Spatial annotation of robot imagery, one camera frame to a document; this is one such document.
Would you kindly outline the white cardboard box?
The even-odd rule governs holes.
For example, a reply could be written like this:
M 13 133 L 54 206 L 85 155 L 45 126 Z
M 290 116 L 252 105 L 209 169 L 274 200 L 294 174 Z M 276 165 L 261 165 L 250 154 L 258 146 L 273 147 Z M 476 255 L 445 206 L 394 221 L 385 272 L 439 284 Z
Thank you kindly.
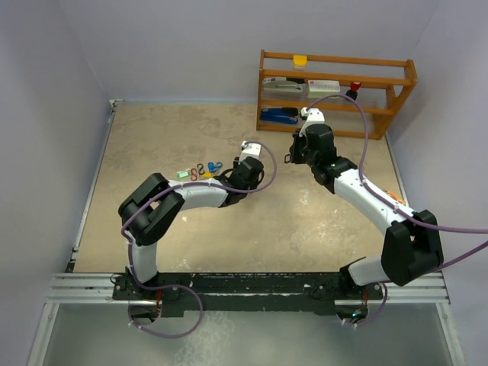
M 312 80 L 307 82 L 308 98 L 323 98 L 337 95 L 340 92 L 340 83 L 336 80 Z

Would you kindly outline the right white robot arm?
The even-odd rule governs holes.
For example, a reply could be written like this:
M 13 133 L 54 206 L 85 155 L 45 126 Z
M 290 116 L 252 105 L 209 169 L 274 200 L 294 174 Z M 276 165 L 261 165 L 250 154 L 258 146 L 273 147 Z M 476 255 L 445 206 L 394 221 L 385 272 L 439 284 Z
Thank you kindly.
M 435 215 L 414 211 L 362 178 L 356 164 L 337 154 L 329 126 L 314 124 L 303 135 L 294 132 L 284 161 L 308 165 L 317 183 L 349 202 L 384 236 L 379 257 L 361 258 L 340 269 L 339 290 L 345 297 L 356 298 L 376 282 L 403 286 L 443 265 L 440 235 L 424 227 L 437 224 Z

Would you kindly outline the black S carabiner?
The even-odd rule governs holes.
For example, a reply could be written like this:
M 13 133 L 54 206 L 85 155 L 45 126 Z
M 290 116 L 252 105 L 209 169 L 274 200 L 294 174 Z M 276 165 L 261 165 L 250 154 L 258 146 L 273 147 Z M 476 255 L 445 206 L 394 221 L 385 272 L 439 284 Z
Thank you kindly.
M 204 170 L 204 165 L 201 164 L 201 163 L 198 163 L 197 164 L 197 173 L 199 174 L 199 176 L 203 176 L 204 173 L 205 173 L 205 170 Z

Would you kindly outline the wooden shelf rack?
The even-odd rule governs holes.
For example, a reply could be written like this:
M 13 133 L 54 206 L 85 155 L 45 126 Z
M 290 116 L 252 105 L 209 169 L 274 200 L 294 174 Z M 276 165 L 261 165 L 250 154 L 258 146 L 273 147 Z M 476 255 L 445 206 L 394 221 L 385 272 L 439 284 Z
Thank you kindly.
M 306 55 L 305 69 L 293 68 L 293 53 L 262 50 L 258 64 L 257 130 L 293 132 L 302 123 L 303 107 L 318 108 L 323 113 L 335 112 L 342 117 L 364 113 L 369 125 L 368 137 L 379 140 L 416 87 L 418 76 L 413 60 L 371 59 L 361 57 Z M 284 76 L 303 79 L 305 86 L 298 94 L 262 90 L 265 78 Z M 307 97 L 307 82 L 336 80 L 340 92 L 323 98 Z M 353 100 L 345 95 L 351 82 L 360 82 L 358 97 Z M 259 119 L 263 108 L 296 108 L 298 124 L 280 124 Z

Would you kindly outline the blue S carabiner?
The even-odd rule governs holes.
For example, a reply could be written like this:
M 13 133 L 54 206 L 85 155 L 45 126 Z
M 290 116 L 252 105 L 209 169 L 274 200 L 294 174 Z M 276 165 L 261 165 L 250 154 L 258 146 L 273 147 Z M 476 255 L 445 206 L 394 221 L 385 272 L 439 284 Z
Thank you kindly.
M 223 167 L 223 163 L 222 162 L 208 162 L 207 167 L 209 169 L 209 172 L 215 173 L 215 172 L 218 172 Z

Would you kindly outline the blue stapler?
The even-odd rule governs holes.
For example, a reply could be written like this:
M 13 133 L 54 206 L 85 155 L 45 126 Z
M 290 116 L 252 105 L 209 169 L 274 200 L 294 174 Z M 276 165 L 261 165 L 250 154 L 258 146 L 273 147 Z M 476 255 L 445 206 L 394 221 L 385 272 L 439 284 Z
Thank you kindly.
M 298 110 L 296 108 L 263 108 L 259 119 L 280 124 L 298 124 Z

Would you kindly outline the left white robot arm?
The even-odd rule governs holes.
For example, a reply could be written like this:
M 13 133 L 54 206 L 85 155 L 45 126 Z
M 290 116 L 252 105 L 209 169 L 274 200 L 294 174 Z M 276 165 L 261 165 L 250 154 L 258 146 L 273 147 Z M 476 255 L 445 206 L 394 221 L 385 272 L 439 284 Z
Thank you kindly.
M 185 184 L 159 173 L 150 175 L 118 208 L 121 234 L 129 246 L 130 290 L 148 299 L 157 288 L 157 242 L 167 233 L 183 210 L 201 207 L 222 208 L 239 203 L 255 190 L 264 177 L 257 158 L 235 162 L 230 175 L 218 175 Z

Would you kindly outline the orange card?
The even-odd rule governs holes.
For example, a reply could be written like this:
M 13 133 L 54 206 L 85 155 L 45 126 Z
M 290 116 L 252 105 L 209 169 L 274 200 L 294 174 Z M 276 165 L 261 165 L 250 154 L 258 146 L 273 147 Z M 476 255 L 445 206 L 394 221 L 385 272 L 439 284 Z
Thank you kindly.
M 394 192 L 389 191 L 389 190 L 384 190 L 384 193 L 386 195 L 388 195 L 394 201 L 394 203 L 393 203 L 394 206 L 400 206 L 400 205 L 404 206 L 405 205 L 406 202 L 404 201 L 404 199 L 400 195 L 395 194 Z

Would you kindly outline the yellow box on shelf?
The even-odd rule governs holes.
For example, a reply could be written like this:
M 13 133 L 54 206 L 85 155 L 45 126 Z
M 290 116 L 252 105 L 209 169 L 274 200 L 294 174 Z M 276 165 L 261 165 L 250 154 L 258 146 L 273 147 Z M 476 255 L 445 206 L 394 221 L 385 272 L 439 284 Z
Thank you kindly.
M 294 69 L 305 69 L 307 67 L 307 56 L 306 55 L 293 55 L 293 68 Z

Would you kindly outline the grey stapler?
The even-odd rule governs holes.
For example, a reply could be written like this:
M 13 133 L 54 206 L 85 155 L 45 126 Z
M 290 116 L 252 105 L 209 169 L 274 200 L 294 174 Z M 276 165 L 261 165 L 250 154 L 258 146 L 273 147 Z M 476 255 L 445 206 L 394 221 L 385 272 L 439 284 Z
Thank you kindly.
M 303 79 L 287 78 L 284 76 L 265 78 L 262 81 L 262 90 L 265 92 L 300 94 L 304 86 L 305 82 Z

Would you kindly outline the green tag key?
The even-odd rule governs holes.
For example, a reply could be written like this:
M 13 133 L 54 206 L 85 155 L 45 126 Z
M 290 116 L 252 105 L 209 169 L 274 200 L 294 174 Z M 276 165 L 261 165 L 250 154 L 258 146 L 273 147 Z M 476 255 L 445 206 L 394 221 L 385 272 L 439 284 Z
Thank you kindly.
M 184 178 L 188 178 L 190 176 L 191 176 L 191 173 L 190 173 L 190 170 L 189 169 L 185 169 L 183 171 L 178 171 L 176 173 L 177 179 L 184 179 Z

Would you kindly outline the black base frame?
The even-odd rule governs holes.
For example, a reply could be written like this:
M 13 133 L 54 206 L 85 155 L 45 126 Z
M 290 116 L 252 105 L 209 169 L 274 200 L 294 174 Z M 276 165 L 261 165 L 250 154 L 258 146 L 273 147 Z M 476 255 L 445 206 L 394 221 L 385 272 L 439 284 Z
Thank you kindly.
M 338 272 L 160 273 L 146 288 L 130 273 L 114 279 L 113 298 L 129 304 L 155 301 L 160 316 L 182 317 L 186 311 L 308 312 L 328 316 L 340 301 L 381 300 L 378 283 L 358 286 Z

